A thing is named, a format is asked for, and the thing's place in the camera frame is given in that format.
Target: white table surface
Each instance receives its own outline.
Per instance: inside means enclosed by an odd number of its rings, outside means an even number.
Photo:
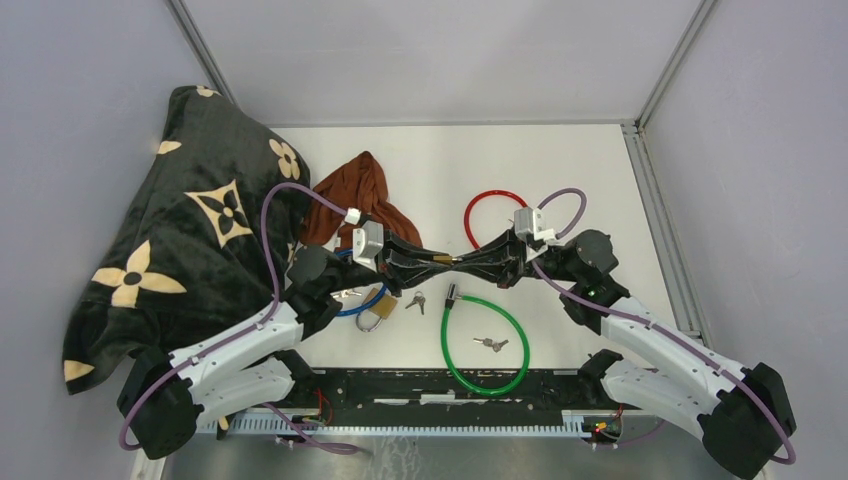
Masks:
[[[276,129],[303,156],[313,185],[340,165],[369,150],[383,166],[389,199],[413,223],[424,246],[454,256],[472,250],[465,236],[465,206],[478,193],[511,190],[530,205],[568,186],[589,197],[574,234],[595,228],[612,235],[620,265],[613,277],[654,313],[674,326],[654,244],[648,229],[630,159],[618,125],[443,126]],[[576,196],[565,196],[545,208],[549,226],[561,228],[574,214]],[[475,207],[471,226],[480,244],[510,226],[517,208],[507,198],[488,198]],[[421,284],[427,298],[425,315],[405,310],[412,291],[372,333],[362,333],[353,317],[337,318],[298,351],[313,367],[444,368],[439,334],[448,284],[461,292],[491,300],[512,313],[524,327],[531,347],[532,368],[576,368],[601,348],[625,349],[574,324],[557,293],[535,279],[522,279],[509,290],[470,275],[447,273]],[[367,293],[369,288],[362,288]],[[361,300],[349,300],[345,308]],[[474,337],[509,339],[499,353],[472,341]],[[457,302],[451,315],[449,343],[461,368],[517,368],[521,365],[518,334],[500,315],[481,306]]]

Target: white bracket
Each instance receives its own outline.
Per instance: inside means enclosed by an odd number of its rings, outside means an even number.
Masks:
[[[607,369],[601,385],[618,403],[651,412],[699,440],[704,436],[698,415],[708,412],[692,394],[664,375],[642,369],[629,360],[620,360]]]
[[[612,305],[613,310],[638,315],[646,320],[659,323],[655,317],[642,303],[633,298],[622,298]],[[695,342],[688,336],[680,333],[674,327],[663,325],[676,338],[691,345],[696,350],[713,359],[728,372],[738,378],[745,376],[742,373],[744,366],[734,360],[713,352],[703,345]],[[601,321],[601,335],[613,342],[624,346],[656,366],[659,371],[668,375],[672,380],[682,384],[695,399],[703,406],[705,411],[712,411],[719,403],[717,397],[720,391],[729,392],[734,385],[724,377],[716,375],[707,365],[695,358],[683,347],[648,327],[633,320],[610,315]]]
[[[270,305],[266,306],[256,315],[214,337],[171,352],[171,355],[173,355],[171,365],[179,365],[188,359],[192,359],[192,365],[183,369],[179,373],[179,377],[191,380],[189,392],[195,402],[203,398],[210,389],[217,387],[224,380],[256,362],[257,359],[280,350],[291,349],[300,343],[301,338],[303,338],[303,325],[297,323],[297,320],[295,320],[297,314],[286,303],[281,303],[271,320],[262,325],[261,328],[254,326],[270,308]],[[253,331],[224,345],[204,358],[197,358],[198,353],[203,351],[204,348],[223,341],[245,328],[252,328]]]
[[[349,223],[351,225],[356,225],[359,223],[359,219],[362,218],[362,212],[356,208],[348,208],[347,215],[345,215],[345,223]]]
[[[362,228],[353,231],[353,261],[377,271],[377,254],[383,249],[383,225],[368,221]]]
[[[530,262],[548,251],[548,245],[556,242],[556,230],[546,228],[545,214],[541,209],[524,207],[513,214],[515,235],[526,245],[526,261]],[[530,247],[530,242],[543,242],[538,250]]]
[[[195,403],[203,406],[197,417],[197,426],[234,412],[240,412],[264,402],[275,402],[289,394],[294,381],[286,365],[276,358],[269,358],[220,382]]]

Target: black blanket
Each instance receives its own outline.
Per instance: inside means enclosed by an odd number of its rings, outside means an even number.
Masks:
[[[284,181],[309,186],[309,168],[283,139],[213,90],[174,90],[153,166],[71,314],[68,391],[98,385],[126,355],[194,344],[267,305],[259,215]],[[280,275],[309,202],[282,191],[269,209]]]

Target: brown cloth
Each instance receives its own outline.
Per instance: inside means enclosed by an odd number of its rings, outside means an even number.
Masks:
[[[383,167],[371,155],[371,152],[362,152],[353,160],[337,168],[314,190],[342,208],[358,208],[363,214],[370,214],[374,221],[382,223],[385,228],[402,239],[419,247],[423,246],[415,225],[389,203],[386,174],[383,173]],[[338,213],[318,202],[312,202],[303,222],[301,243],[324,245],[338,230],[339,238],[342,240],[340,248],[351,248],[351,234],[356,226],[344,224],[339,228],[342,221],[343,218]]]

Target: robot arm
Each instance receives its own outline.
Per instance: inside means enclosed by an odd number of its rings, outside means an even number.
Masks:
[[[118,406],[127,416],[150,385],[174,366],[190,362],[164,383],[138,410],[130,427],[149,458],[161,458],[182,446],[198,425],[250,406],[286,397],[294,385],[291,366],[272,357],[325,328],[341,309],[331,293],[383,283],[400,295],[439,273],[459,271],[509,288],[521,278],[539,278],[536,266],[553,280],[574,282],[572,296],[649,325],[600,313],[560,296],[573,321],[629,348],[658,368],[637,368],[610,351],[596,354],[580,369],[589,395],[606,396],[657,414],[701,439],[709,453],[742,478],[753,477],[779,449],[775,431],[734,384],[692,355],[709,356],[720,369],[744,379],[779,419],[787,435],[795,421],[780,376],[764,364],[753,370],[726,359],[673,329],[677,341],[657,334],[655,317],[610,272],[618,265],[608,235],[587,230],[559,245],[538,209],[516,212],[515,227],[478,250],[459,257],[411,245],[382,225],[366,221],[354,231],[354,252],[340,259],[322,247],[296,253],[287,274],[291,286],[280,308],[259,320],[273,303],[231,329],[170,355],[156,349],[136,361]],[[198,355],[210,345],[219,348]]]

